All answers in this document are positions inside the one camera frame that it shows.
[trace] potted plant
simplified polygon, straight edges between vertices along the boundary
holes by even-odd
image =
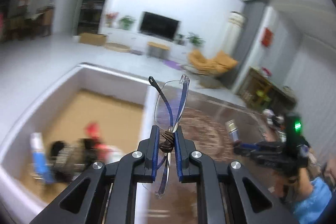
[[[192,32],[189,33],[189,36],[187,37],[187,39],[196,48],[201,47],[202,44],[204,43],[203,39],[201,39],[197,34],[194,34]]]
[[[124,30],[129,30],[135,19],[131,16],[124,16],[119,20],[119,27]]]
[[[177,34],[177,36],[176,36],[176,44],[178,44],[178,45],[184,45],[183,38],[184,38],[184,35],[182,35],[180,33]]]
[[[108,27],[112,27],[112,23],[114,22],[114,20],[117,18],[119,13],[114,12],[114,13],[107,13],[106,14],[106,24]]]

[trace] yellow armchair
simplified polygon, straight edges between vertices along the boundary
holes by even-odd
[[[214,58],[206,59],[199,50],[193,50],[188,54],[188,60],[201,74],[213,75],[225,73],[238,63],[223,51]]]

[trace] green light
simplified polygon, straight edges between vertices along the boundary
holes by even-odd
[[[301,129],[301,123],[297,122],[295,124],[295,131],[299,131]]]

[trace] purple mat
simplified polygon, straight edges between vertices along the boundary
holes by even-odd
[[[164,60],[163,63],[170,68],[173,68],[173,69],[176,69],[176,70],[181,70],[180,64],[176,63],[175,61]]]

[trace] tiled floor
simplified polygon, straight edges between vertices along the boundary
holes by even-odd
[[[51,35],[35,40],[0,44],[0,142],[24,110],[48,86],[81,62],[89,62],[134,75],[166,82],[178,80],[183,71],[156,58],[114,52],[104,47],[77,43],[73,37]],[[244,105],[227,89],[203,89],[190,76],[190,90]]]

